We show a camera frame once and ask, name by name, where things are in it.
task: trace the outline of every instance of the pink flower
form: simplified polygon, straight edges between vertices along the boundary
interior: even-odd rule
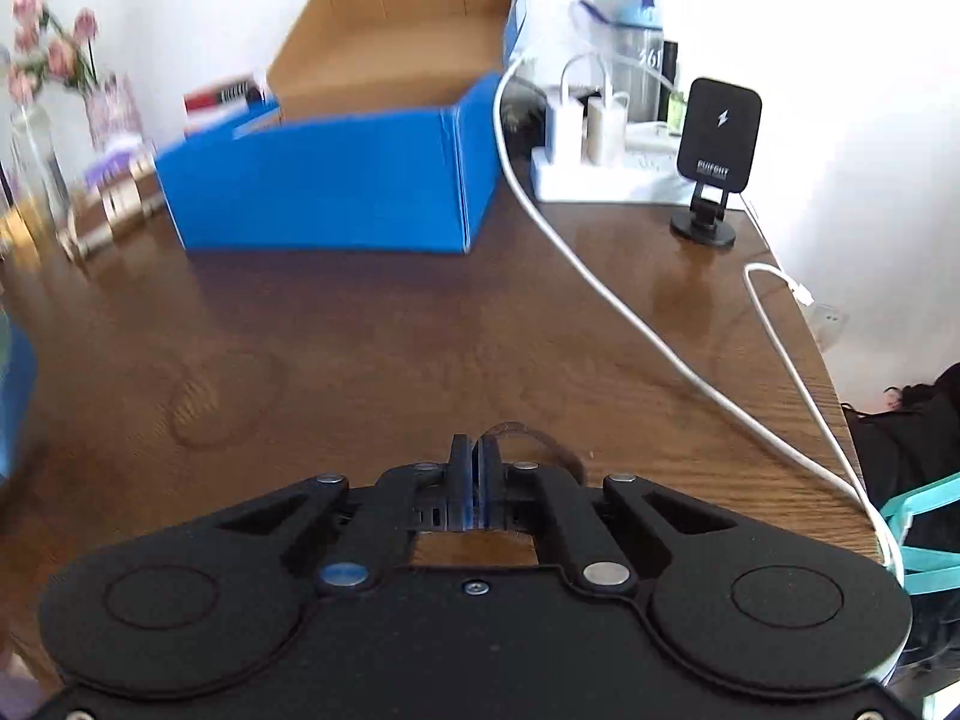
[[[97,18],[88,7],[81,8],[73,23],[73,39],[83,44],[97,36]]]
[[[73,76],[77,64],[77,50],[64,39],[53,38],[47,46],[47,64],[50,66],[51,76],[69,79]]]
[[[23,26],[30,26],[40,19],[47,0],[13,0],[13,18]]]
[[[13,33],[13,47],[18,52],[31,52],[40,45],[40,30],[32,23],[29,26],[18,26]]]
[[[34,92],[37,90],[37,76],[33,73],[24,73],[16,65],[13,65],[8,73],[7,88],[17,105],[29,105],[34,101]]]

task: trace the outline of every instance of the cardboard box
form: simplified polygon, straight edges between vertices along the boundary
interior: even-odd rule
[[[13,474],[17,439],[37,378],[37,358],[30,341],[6,317],[0,317],[0,340],[6,360],[0,367],[0,484]]]
[[[524,16],[523,0],[310,0],[268,72],[277,101],[157,159],[184,245],[468,251]]]

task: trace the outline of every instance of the white cable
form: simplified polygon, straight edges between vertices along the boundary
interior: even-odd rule
[[[659,81],[662,85],[664,85],[669,92],[675,92],[677,90],[677,87],[673,85],[673,81],[671,81],[667,76],[665,76],[659,70],[654,70],[652,67],[650,67],[650,65],[644,62],[642,59],[635,59],[632,56],[627,56],[627,55],[623,55],[622,53],[616,53],[616,52],[613,52],[613,53],[598,52],[598,53],[600,53],[601,59],[606,59],[608,60],[608,62],[614,62],[620,65],[629,65],[630,67],[640,68],[642,71],[648,74],[648,76],[650,76],[651,79]]]
[[[853,465],[848,459],[846,453],[843,451],[843,447],[840,446],[840,442],[833,435],[832,430],[827,425],[827,420],[824,419],[824,415],[821,413],[820,409],[817,408],[816,402],[813,400],[813,396],[810,394],[810,390],[806,387],[806,384],[803,382],[803,378],[800,376],[797,367],[793,364],[793,361],[790,359],[790,355],[787,353],[784,344],[779,339],[779,336],[774,330],[773,324],[770,322],[770,317],[767,316],[766,311],[763,309],[763,304],[760,302],[760,297],[757,295],[757,290],[754,288],[754,284],[750,278],[750,274],[755,271],[764,271],[767,274],[773,274],[779,279],[784,280],[789,286],[791,292],[796,290],[804,290],[805,288],[801,287],[796,281],[794,281],[790,276],[785,274],[779,268],[775,268],[772,265],[767,265],[766,263],[748,263],[743,268],[743,284],[747,288],[747,294],[750,295],[751,303],[754,305],[754,309],[757,311],[757,317],[760,318],[760,323],[763,325],[763,330],[767,334],[770,343],[776,349],[776,354],[779,355],[781,362],[784,363],[786,372],[790,374],[790,378],[793,380],[794,385],[797,388],[797,391],[800,393],[800,397],[803,399],[803,405],[806,405],[806,409],[810,412],[810,416],[813,417],[813,421],[816,422],[817,428],[820,430],[820,434],[824,437],[824,440],[827,442],[827,445],[832,450],[836,459],[840,461],[840,466],[843,467],[843,470],[847,474],[847,478],[850,479],[851,485],[853,486],[853,494],[856,495],[856,498],[860,501],[863,511],[867,512],[867,517],[870,517],[870,522],[874,527],[874,530],[877,531],[877,538],[880,540],[880,548],[883,549],[884,543],[888,547],[888,550],[884,550],[884,559],[888,560],[886,555],[889,552],[889,560],[893,567],[894,572],[896,573],[896,579],[903,584],[904,583],[904,558],[901,555],[899,550],[899,543],[896,542],[893,533],[890,531],[890,527],[887,525],[886,521],[880,515],[880,512],[877,512],[875,506],[870,502],[870,498],[867,497],[867,490],[864,490],[863,484],[860,481],[860,477],[856,475],[856,471],[853,469]]]
[[[534,224],[541,230],[542,233],[549,238],[557,250],[562,254],[566,260],[570,262],[570,265],[573,265],[573,268],[576,269],[578,274],[582,276],[584,281],[587,282],[597,293],[604,299],[607,300],[607,303],[610,303],[616,311],[621,314],[624,319],[627,319],[627,322],[630,322],[637,330],[640,330],[640,333],[647,338],[647,341],[656,348],[659,353],[661,353],[666,359],[670,362],[673,367],[675,367],[680,375],[683,376],[686,380],[693,384],[696,389],[699,389],[705,396],[710,400],[720,406],[723,410],[733,415],[740,422],[746,425],[755,435],[759,436],[762,440],[768,443],[776,451],[781,453],[781,455],[786,456],[787,459],[795,461],[795,463],[803,466],[804,469],[808,470],[810,473],[820,477],[829,485],[832,485],[837,490],[841,490],[842,493],[845,493],[849,497],[856,498],[861,505],[864,506],[865,511],[867,512],[867,517],[870,518],[870,522],[877,532],[877,539],[880,541],[880,551],[882,552],[884,564],[890,568],[896,575],[896,579],[903,584],[904,583],[904,562],[902,561],[901,555],[899,555],[899,546],[896,545],[896,540],[893,538],[893,534],[890,532],[890,528],[887,527],[886,522],[883,521],[883,518],[880,517],[880,514],[877,512],[874,507],[870,504],[869,499],[866,498],[866,493],[862,493],[862,485],[859,482],[859,479],[856,477],[856,474],[853,473],[853,467],[850,464],[850,461],[847,460],[846,456],[843,455],[843,450],[839,450],[840,456],[842,456],[841,464],[843,464],[844,469],[848,470],[848,473],[851,474],[851,480],[854,482],[853,485],[845,482],[843,479],[838,477],[832,471],[829,471],[816,463],[816,461],[810,460],[805,454],[796,450],[793,446],[789,445],[778,435],[773,433],[770,429],[765,427],[763,424],[758,422],[755,418],[750,416],[745,410],[741,409],[736,403],[733,403],[726,395],[723,395],[718,389],[715,389],[708,382],[704,381],[697,373],[686,364],[673,349],[660,337],[654,330],[649,327],[640,317],[632,312],[631,308],[624,303],[620,298],[618,298],[600,279],[593,274],[593,272],[581,261],[581,259],[573,252],[569,245],[560,237],[560,234],[550,226],[547,220],[536,210],[536,206],[530,197],[527,196],[526,191],[520,185],[520,180],[517,180],[517,175],[510,164],[510,158],[507,155],[507,146],[503,137],[503,125],[500,121],[500,107],[501,101],[503,100],[503,92],[507,87],[507,84],[510,82],[510,79],[517,73],[517,69],[522,65],[530,55],[520,55],[514,60],[510,67],[507,69],[506,73],[503,74],[500,84],[496,88],[496,94],[493,96],[493,134],[496,137],[496,149],[500,157],[500,163],[503,167],[504,176],[507,179],[507,183],[510,186],[510,189],[517,197],[517,201],[520,203],[520,206],[525,210],[526,214],[529,215],[531,220],[534,221]],[[646,65],[643,65],[640,62],[637,62],[638,66],[643,67],[646,71],[649,71],[655,76],[659,76],[651,69],[647,68]],[[771,340],[776,338],[776,333],[773,331],[773,327],[769,327],[768,335],[773,334]],[[809,398],[808,408],[812,405],[812,409],[816,410],[816,404],[813,403],[812,398],[810,398],[809,392],[806,390],[803,380],[800,379],[799,375],[794,380],[795,384],[798,384],[798,389],[801,390],[800,394],[805,394],[805,399]]]
[[[594,50],[578,53],[578,55],[563,65],[563,71],[560,72],[560,99],[563,100],[564,103],[570,99],[570,85],[568,81],[566,81],[566,74],[569,72],[570,66],[575,65],[581,59],[597,60],[597,65],[600,67],[600,74],[603,76],[603,102],[609,105],[613,99],[613,81],[610,79],[610,71],[607,69],[607,65],[603,62],[603,56],[601,56],[599,52],[594,52]]]

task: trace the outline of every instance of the wooden desk surface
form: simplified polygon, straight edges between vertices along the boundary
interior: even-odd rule
[[[835,469],[741,285],[744,262],[769,259],[744,215],[730,215],[736,247],[717,252],[674,238],[666,208],[546,213],[695,370]],[[37,596],[86,550],[322,470],[373,483],[395,464],[445,460],[453,433],[476,437],[507,419],[577,451],[594,485],[630,470],[874,553],[863,514],[695,394],[505,191],[466,257],[188,259],[164,216],[88,272],[61,256],[35,271],[2,268],[3,303],[35,345],[40,376],[27,464],[0,509],[0,618],[35,654]],[[766,274],[757,282],[850,447],[792,296]],[[499,543],[478,561],[503,557]]]

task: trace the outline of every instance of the wireless charger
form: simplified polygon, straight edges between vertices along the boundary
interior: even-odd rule
[[[747,186],[761,108],[760,95],[752,89],[713,79],[696,79],[690,85],[677,170],[697,185],[690,207],[670,218],[675,233],[708,247],[733,246],[736,231],[724,221],[727,197]],[[704,186],[721,190],[720,202],[704,197]]]

